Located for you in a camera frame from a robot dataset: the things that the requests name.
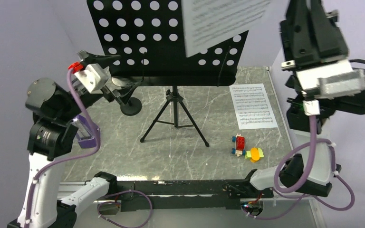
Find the green orange toy block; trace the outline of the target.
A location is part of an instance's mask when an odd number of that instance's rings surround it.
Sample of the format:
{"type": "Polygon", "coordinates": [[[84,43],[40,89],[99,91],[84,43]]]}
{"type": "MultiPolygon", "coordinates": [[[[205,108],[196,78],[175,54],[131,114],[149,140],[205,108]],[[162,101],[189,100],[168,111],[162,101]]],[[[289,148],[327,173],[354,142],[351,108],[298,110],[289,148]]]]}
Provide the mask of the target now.
{"type": "Polygon", "coordinates": [[[246,151],[245,159],[252,163],[256,163],[261,158],[264,158],[264,152],[261,148],[251,148],[249,151],[246,151]]]}

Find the sheet music page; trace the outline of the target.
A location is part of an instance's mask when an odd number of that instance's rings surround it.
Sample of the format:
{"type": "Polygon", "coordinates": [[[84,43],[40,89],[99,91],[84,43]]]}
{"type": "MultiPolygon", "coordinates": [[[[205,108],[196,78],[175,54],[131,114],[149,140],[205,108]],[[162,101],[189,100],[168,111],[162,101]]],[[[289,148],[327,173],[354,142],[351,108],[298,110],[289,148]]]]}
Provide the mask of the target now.
{"type": "Polygon", "coordinates": [[[182,0],[185,55],[248,31],[268,14],[271,0],[182,0]]]}
{"type": "Polygon", "coordinates": [[[263,84],[231,85],[230,93],[240,130],[278,127],[263,84]]]}

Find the aluminium frame rail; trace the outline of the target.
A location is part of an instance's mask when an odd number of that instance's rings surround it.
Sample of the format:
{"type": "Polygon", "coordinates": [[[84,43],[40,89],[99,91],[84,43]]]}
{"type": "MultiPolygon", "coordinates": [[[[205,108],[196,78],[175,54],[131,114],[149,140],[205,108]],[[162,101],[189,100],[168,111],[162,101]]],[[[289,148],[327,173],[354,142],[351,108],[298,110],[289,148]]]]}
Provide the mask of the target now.
{"type": "MultiPolygon", "coordinates": [[[[92,180],[86,182],[60,182],[59,187],[54,190],[54,193],[62,201],[68,200],[72,205],[79,202],[87,206],[95,201],[109,201],[114,203],[118,201],[117,197],[124,193],[123,191],[117,192],[118,182],[116,177],[107,177],[105,173],[100,173],[92,180]]],[[[299,197],[299,195],[279,196],[273,190],[272,193],[273,197],[269,199],[261,199],[260,197],[253,200],[245,199],[241,202],[240,209],[244,209],[247,213],[260,218],[266,201],[271,200],[273,205],[276,206],[278,201],[296,200],[299,197]]]]}

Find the black desktop microphone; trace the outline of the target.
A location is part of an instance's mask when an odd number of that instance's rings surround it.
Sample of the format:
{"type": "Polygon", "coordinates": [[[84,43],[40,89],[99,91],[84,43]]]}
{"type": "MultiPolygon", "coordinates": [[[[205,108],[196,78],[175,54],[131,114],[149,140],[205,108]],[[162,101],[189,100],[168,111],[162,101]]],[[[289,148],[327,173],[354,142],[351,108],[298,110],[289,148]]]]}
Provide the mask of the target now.
{"type": "Polygon", "coordinates": [[[126,116],[134,116],[140,113],[142,109],[141,101],[136,97],[131,97],[127,104],[120,106],[122,114],[126,116]]]}

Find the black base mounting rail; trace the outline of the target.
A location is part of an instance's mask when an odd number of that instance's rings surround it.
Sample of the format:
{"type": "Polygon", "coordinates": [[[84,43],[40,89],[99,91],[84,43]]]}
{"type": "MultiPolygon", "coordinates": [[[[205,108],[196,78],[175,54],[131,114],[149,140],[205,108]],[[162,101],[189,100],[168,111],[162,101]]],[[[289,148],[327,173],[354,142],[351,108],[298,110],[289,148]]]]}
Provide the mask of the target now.
{"type": "Polygon", "coordinates": [[[121,211],[140,209],[240,209],[243,200],[269,199],[272,190],[257,190],[249,179],[242,180],[166,180],[119,181],[117,200],[121,211]]]}

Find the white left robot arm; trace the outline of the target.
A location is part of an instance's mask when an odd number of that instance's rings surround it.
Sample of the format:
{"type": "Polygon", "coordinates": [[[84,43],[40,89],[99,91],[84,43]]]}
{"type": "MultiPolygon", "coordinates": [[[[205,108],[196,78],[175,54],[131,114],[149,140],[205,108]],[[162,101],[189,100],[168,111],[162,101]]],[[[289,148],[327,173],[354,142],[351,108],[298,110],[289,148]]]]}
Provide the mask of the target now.
{"type": "Polygon", "coordinates": [[[111,91],[106,86],[110,78],[106,68],[118,61],[119,55],[101,56],[82,50],[78,56],[79,61],[68,68],[68,89],[47,77],[35,80],[27,89],[25,106],[33,113],[27,145],[28,185],[22,210],[8,223],[9,228],[71,228],[94,200],[103,197],[117,204],[118,195],[134,194],[133,189],[119,185],[115,175],[101,171],[74,193],[58,198],[65,163],[78,159],[70,156],[80,129],[74,123],[77,116],[82,116],[81,128],[90,133],[92,153],[97,153],[100,133],[86,109],[102,97],[126,104],[137,87],[131,84],[111,91]]]}

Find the black tripod music stand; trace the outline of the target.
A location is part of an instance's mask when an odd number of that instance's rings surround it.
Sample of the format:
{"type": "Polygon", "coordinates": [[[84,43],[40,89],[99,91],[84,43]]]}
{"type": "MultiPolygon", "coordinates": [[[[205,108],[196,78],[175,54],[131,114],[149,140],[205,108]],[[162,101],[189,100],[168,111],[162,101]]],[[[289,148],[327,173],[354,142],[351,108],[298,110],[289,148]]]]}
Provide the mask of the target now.
{"type": "Polygon", "coordinates": [[[173,126],[184,108],[179,86],[230,86],[247,32],[185,55],[183,16],[179,0],[89,0],[105,55],[120,55],[110,65],[112,77],[144,77],[140,86],[168,86],[165,104],[173,104],[173,126]]]}

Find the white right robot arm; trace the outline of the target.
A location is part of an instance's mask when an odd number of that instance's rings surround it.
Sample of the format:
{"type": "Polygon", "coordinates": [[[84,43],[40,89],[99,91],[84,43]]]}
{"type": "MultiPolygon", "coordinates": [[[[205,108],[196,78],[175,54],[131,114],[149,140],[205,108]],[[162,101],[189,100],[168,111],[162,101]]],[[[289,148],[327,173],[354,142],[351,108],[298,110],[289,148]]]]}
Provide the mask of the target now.
{"type": "MultiPolygon", "coordinates": [[[[300,146],[277,166],[252,170],[243,184],[248,197],[270,188],[328,196],[331,179],[341,170],[328,139],[329,118],[336,111],[365,114],[365,69],[352,67],[338,17],[337,10],[326,12],[320,0],[289,2],[280,23],[281,70],[291,72],[286,86],[297,93],[287,100],[286,117],[300,146]]],[[[365,64],[363,59],[356,62],[365,64]]]]}

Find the purple metronome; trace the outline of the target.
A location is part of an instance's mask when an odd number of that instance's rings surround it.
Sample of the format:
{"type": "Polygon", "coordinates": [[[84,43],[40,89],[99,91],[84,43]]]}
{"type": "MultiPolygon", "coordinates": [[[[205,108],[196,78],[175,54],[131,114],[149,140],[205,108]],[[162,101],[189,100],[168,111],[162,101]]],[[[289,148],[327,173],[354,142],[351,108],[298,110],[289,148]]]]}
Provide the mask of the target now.
{"type": "Polygon", "coordinates": [[[93,128],[88,125],[87,119],[79,114],[73,119],[72,124],[78,128],[76,138],[80,148],[95,148],[97,143],[93,133],[93,128]]]}

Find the red toy block car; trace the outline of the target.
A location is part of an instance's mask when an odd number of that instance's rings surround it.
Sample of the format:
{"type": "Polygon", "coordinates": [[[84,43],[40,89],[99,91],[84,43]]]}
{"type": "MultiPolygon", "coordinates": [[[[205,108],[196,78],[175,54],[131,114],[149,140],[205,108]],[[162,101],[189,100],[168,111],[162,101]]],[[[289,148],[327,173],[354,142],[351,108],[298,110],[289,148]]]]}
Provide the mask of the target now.
{"type": "Polygon", "coordinates": [[[232,148],[231,153],[237,157],[246,155],[246,139],[241,134],[237,134],[232,137],[232,142],[235,143],[234,148],[232,148]]]}

